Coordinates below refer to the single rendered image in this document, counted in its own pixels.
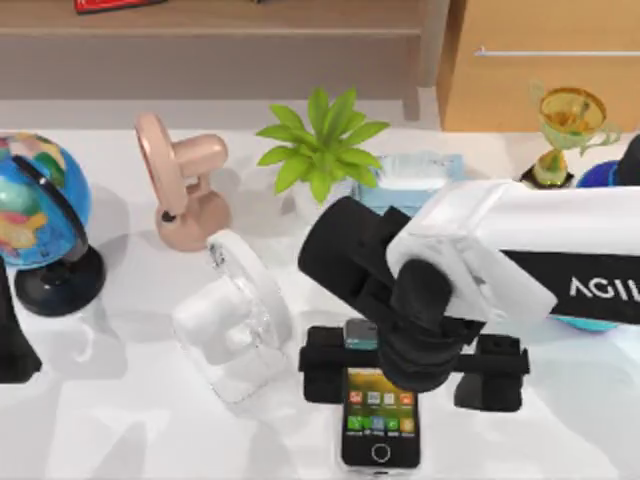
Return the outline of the green plant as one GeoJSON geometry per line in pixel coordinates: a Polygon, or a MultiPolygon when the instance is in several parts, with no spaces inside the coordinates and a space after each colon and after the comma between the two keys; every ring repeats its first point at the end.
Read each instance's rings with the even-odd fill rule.
{"type": "Polygon", "coordinates": [[[305,117],[284,104],[269,106],[276,122],[255,135],[278,144],[263,153],[257,165],[278,168],[275,194],[303,184],[313,202],[324,206],[333,187],[347,179],[366,187],[377,185],[381,161],[362,145],[391,124],[369,118],[356,109],[356,102],[354,88],[331,99],[325,88],[316,87],[306,101],[305,117]]]}

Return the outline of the wooden open shelf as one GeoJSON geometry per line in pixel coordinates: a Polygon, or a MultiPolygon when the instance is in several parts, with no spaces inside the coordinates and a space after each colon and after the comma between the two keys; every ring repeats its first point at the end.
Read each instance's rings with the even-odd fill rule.
{"type": "Polygon", "coordinates": [[[396,101],[435,83],[450,0],[168,0],[78,15],[73,0],[0,0],[0,122],[176,124],[305,99],[316,87],[396,101]]]}

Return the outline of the black smartphone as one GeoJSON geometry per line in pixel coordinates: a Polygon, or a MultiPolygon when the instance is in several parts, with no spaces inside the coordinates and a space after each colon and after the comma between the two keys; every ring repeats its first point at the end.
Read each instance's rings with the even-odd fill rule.
{"type": "Polygon", "coordinates": [[[413,470],[421,463],[418,395],[376,368],[348,368],[340,459],[368,470],[413,470]]]}

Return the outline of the wooden cupboard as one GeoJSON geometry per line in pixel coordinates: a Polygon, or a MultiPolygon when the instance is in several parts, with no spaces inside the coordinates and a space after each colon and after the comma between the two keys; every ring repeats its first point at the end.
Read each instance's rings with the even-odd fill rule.
{"type": "Polygon", "coordinates": [[[437,77],[450,132],[535,132],[559,87],[598,96],[640,127],[640,0],[450,0],[437,77]]]}

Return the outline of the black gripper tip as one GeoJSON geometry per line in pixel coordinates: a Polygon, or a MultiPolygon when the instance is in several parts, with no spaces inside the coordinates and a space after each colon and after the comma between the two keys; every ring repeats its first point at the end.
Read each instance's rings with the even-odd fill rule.
{"type": "Polygon", "coordinates": [[[4,260],[0,257],[0,385],[27,383],[42,362],[15,313],[4,260]]]}

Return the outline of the blue globe on black stand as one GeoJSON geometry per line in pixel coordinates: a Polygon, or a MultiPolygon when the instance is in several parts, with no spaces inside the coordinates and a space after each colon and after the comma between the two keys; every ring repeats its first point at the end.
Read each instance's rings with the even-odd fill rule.
{"type": "Polygon", "coordinates": [[[0,262],[22,306],[61,317],[87,307],[106,281],[87,227],[92,194],[74,156],[32,132],[0,132],[0,262]]]}

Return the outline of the gold trophy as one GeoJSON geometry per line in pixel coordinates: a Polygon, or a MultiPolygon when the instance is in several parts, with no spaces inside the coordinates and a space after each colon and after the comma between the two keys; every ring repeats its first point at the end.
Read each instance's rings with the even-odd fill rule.
{"type": "Polygon", "coordinates": [[[610,146],[620,140],[621,129],[608,120],[603,100],[584,88],[546,88],[533,81],[529,93],[540,133],[550,149],[520,175],[519,181],[538,190],[569,188],[575,175],[565,153],[577,150],[584,155],[592,148],[610,146]]]}

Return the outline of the pale grey rounded box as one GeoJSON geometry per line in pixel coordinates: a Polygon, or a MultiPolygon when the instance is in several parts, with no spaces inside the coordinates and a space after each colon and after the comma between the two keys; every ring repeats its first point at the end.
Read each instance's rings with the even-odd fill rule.
{"type": "Polygon", "coordinates": [[[364,318],[351,318],[343,328],[344,344],[348,349],[376,350],[378,335],[376,325],[364,318]]]}

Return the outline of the light blue tissue box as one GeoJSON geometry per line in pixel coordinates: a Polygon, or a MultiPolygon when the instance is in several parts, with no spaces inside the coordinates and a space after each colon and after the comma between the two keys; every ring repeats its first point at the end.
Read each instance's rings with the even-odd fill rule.
{"type": "Polygon", "coordinates": [[[440,188],[466,177],[461,154],[426,150],[381,155],[378,160],[376,186],[356,184],[351,191],[354,199],[378,214],[394,207],[413,217],[440,188]]]}

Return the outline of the blue round object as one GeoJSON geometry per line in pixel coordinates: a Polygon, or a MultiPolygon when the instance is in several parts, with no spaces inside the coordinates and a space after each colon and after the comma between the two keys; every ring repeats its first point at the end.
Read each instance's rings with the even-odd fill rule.
{"type": "MultiPolygon", "coordinates": [[[[617,183],[615,174],[618,163],[618,160],[609,160],[591,167],[581,175],[581,177],[575,183],[575,187],[596,188],[616,186],[617,183]]],[[[553,319],[569,325],[575,329],[592,333],[604,333],[617,327],[617,325],[612,322],[587,318],[574,318],[555,315],[553,316],[553,319]]]]}

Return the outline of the white desk fan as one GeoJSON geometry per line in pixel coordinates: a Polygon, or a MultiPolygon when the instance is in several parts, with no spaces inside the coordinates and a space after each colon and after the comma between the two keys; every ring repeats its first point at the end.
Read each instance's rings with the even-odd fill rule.
{"type": "Polygon", "coordinates": [[[215,278],[174,309],[174,333],[214,393],[239,404],[286,370],[292,315],[278,282],[240,235],[224,229],[206,246],[215,278]]]}

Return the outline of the red book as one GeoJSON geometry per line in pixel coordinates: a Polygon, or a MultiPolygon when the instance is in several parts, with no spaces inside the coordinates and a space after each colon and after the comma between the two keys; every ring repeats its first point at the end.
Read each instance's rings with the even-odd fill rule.
{"type": "Polygon", "coordinates": [[[78,15],[98,14],[118,10],[143,8],[162,4],[168,0],[73,0],[78,15]]]}

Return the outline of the pink desk fan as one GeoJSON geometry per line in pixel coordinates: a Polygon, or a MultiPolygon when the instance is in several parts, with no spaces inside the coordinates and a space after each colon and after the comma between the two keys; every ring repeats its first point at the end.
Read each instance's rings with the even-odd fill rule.
{"type": "Polygon", "coordinates": [[[158,201],[160,239],[177,251],[205,249],[209,236],[231,224],[228,203],[210,183],[228,159],[225,141],[213,133],[174,141],[154,113],[140,114],[135,131],[158,201]]]}

